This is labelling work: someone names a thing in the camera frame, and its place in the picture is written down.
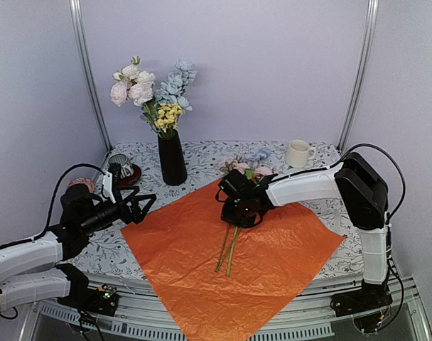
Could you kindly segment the orange yellow wrapping paper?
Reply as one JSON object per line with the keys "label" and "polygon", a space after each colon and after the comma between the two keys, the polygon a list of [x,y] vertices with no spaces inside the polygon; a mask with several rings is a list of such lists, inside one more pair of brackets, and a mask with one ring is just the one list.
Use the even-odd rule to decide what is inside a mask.
{"label": "orange yellow wrapping paper", "polygon": [[148,282],[190,340],[246,340],[320,273],[343,237],[290,204],[236,233],[211,183],[122,234]]}

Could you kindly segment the yellow artificial flower sprig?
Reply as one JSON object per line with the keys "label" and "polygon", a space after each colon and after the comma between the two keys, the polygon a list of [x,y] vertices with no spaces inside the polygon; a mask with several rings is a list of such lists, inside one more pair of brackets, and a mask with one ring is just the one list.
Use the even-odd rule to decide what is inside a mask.
{"label": "yellow artificial flower sprig", "polygon": [[162,139],[170,139],[178,132],[178,120],[183,115],[183,108],[178,104],[162,104],[157,111],[154,125]]}

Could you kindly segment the pink artificial flower stem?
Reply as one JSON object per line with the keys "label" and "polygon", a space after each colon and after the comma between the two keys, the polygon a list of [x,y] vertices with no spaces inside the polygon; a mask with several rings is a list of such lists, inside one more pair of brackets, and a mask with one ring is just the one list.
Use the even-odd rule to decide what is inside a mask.
{"label": "pink artificial flower stem", "polygon": [[117,82],[112,86],[110,92],[111,101],[121,107],[130,99],[136,107],[142,110],[141,119],[148,123],[151,129],[159,134],[156,121],[158,119],[158,106],[153,94],[153,84],[155,77],[137,82],[135,85],[128,87],[126,82]]}

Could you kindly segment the blue artificial flower stem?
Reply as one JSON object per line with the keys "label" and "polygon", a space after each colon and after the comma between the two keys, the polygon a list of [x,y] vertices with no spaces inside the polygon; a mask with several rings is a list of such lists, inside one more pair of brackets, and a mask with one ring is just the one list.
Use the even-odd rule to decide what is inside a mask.
{"label": "blue artificial flower stem", "polygon": [[197,76],[198,71],[194,69],[194,63],[188,59],[181,58],[175,65],[174,70],[167,74],[167,79],[155,90],[156,102],[162,104],[179,104],[184,111],[192,111],[193,108],[185,97],[189,85]]}

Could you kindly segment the white artificial flower stem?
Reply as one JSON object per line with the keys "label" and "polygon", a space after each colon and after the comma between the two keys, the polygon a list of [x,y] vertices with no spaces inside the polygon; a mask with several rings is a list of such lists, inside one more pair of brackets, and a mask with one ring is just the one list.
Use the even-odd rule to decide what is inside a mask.
{"label": "white artificial flower stem", "polygon": [[143,83],[153,84],[156,76],[152,72],[140,71],[141,58],[135,56],[130,60],[130,64],[117,70],[112,78],[117,82],[125,82],[128,85],[137,85]]}

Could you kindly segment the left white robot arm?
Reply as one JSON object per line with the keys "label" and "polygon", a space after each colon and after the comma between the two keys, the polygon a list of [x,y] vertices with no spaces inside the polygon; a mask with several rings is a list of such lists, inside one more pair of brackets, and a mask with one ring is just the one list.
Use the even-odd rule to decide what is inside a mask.
{"label": "left white robot arm", "polygon": [[139,194],[136,186],[108,200],[84,184],[69,187],[60,199],[63,213],[57,225],[31,239],[0,245],[0,315],[19,305],[57,298],[62,305],[88,313],[113,316],[118,295],[108,285],[89,287],[89,279],[69,264],[89,244],[90,237],[113,222],[140,223],[156,195]]}

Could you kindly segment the tall black vase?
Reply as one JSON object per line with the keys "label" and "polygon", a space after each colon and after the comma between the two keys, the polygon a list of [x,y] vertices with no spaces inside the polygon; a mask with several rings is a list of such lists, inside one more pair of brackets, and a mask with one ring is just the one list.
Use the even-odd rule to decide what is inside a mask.
{"label": "tall black vase", "polygon": [[188,174],[178,132],[167,139],[159,136],[158,152],[165,184],[172,186],[183,184]]}

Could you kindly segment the red round coaster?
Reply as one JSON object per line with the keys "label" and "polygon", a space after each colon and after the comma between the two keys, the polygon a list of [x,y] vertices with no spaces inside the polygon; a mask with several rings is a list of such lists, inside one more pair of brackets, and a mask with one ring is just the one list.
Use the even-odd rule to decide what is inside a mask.
{"label": "red round coaster", "polygon": [[133,168],[133,175],[123,178],[118,182],[118,185],[121,186],[133,186],[135,185],[141,178],[141,169],[136,164],[132,166]]}

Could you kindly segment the striped ceramic cup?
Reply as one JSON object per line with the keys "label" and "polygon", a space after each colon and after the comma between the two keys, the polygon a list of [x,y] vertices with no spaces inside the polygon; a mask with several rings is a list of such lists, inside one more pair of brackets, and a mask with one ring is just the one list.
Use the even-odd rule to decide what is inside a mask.
{"label": "striped ceramic cup", "polygon": [[130,159],[122,153],[111,156],[108,160],[108,164],[119,165],[119,173],[121,179],[131,177],[134,174],[134,167]]}

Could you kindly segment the floral patterned tablecloth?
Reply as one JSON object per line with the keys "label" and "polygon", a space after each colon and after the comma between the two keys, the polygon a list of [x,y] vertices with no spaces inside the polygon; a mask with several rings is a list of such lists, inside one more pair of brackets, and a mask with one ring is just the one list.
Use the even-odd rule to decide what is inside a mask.
{"label": "floral patterned tablecloth", "polygon": [[[95,232],[70,263],[86,274],[209,288],[257,287],[317,278],[360,283],[376,274],[365,237],[385,245],[385,231],[353,225],[336,184],[346,162],[330,144],[316,147],[304,169],[290,167],[284,142],[191,141],[182,145],[188,173],[182,185],[163,182],[155,144],[121,144],[116,151],[142,169],[139,190],[156,201],[139,224],[115,222]],[[252,228],[222,220],[227,198],[220,181],[229,169],[274,172],[254,196],[273,205]]]}

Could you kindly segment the white ceramic mug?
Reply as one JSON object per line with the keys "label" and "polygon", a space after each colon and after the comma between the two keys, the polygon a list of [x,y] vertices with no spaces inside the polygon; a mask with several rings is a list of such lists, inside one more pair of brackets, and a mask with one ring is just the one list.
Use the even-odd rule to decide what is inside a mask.
{"label": "white ceramic mug", "polygon": [[292,140],[288,143],[285,161],[293,168],[304,168],[314,159],[316,149],[302,140]]}

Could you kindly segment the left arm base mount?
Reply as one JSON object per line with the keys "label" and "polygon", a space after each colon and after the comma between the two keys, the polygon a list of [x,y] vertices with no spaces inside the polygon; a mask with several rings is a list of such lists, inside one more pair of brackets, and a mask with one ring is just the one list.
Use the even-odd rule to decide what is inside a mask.
{"label": "left arm base mount", "polygon": [[69,293],[57,298],[59,304],[88,313],[115,316],[119,295],[111,286],[103,284],[98,288],[90,288],[88,277],[70,264],[57,265],[56,269],[62,271],[70,282]]}

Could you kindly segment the aluminium front rail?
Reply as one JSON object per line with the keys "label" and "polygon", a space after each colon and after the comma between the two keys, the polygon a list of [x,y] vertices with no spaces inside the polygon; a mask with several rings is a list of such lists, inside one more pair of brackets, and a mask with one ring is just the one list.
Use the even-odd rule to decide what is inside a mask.
{"label": "aluminium front rail", "polygon": [[[393,303],[388,308],[337,316],[330,307],[335,294],[360,288],[361,277],[313,281],[252,340],[432,340],[414,280],[390,278]],[[54,300],[34,303],[20,340],[185,340],[165,306],[147,282],[114,281],[119,294],[113,317],[98,316],[97,325],[79,322],[76,310]]]}

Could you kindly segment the aluminium frame post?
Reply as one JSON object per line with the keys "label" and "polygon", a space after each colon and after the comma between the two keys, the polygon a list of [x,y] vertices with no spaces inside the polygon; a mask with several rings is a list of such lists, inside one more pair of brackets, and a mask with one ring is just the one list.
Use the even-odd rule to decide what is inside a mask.
{"label": "aluminium frame post", "polygon": [[90,54],[85,36],[85,26],[82,16],[81,1],[69,0],[69,5],[72,27],[74,30],[75,40],[77,44],[77,51],[79,53],[83,75],[89,93],[90,104],[92,106],[92,110],[96,120],[97,129],[102,138],[102,143],[104,144],[107,152],[109,152],[112,150],[112,142],[110,140],[107,125],[104,119],[104,115],[102,113],[102,107],[99,100],[97,86],[92,72]]}
{"label": "aluminium frame post", "polygon": [[337,143],[337,149],[343,151],[350,137],[352,131],[352,126],[355,121],[355,116],[357,113],[357,106],[362,94],[363,82],[369,62],[369,56],[372,49],[372,44],[375,35],[375,28],[377,22],[377,14],[379,8],[378,0],[369,0],[367,2],[367,13],[364,24],[364,33],[362,37],[362,44],[360,50],[360,57],[357,64],[357,70],[355,74],[355,81],[352,87],[352,93],[350,95],[350,100],[347,106],[347,112],[342,125],[342,131]]}

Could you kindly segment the right aluminium frame post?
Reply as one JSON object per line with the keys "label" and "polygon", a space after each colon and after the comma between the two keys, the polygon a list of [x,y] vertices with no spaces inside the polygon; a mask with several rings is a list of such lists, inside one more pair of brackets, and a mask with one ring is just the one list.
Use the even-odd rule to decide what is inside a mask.
{"label": "right aluminium frame post", "polygon": [[367,13],[364,24],[364,33],[362,37],[362,44],[360,50],[360,57],[357,64],[357,70],[355,74],[355,81],[352,87],[352,93],[350,95],[350,100],[347,106],[347,112],[342,125],[342,131],[337,143],[337,149],[343,151],[350,137],[352,131],[352,126],[355,121],[355,116],[357,113],[357,106],[362,94],[363,82],[369,62],[369,56],[372,49],[372,44],[375,35],[375,28],[377,22],[377,14],[379,8],[378,0],[369,0],[367,2]]}

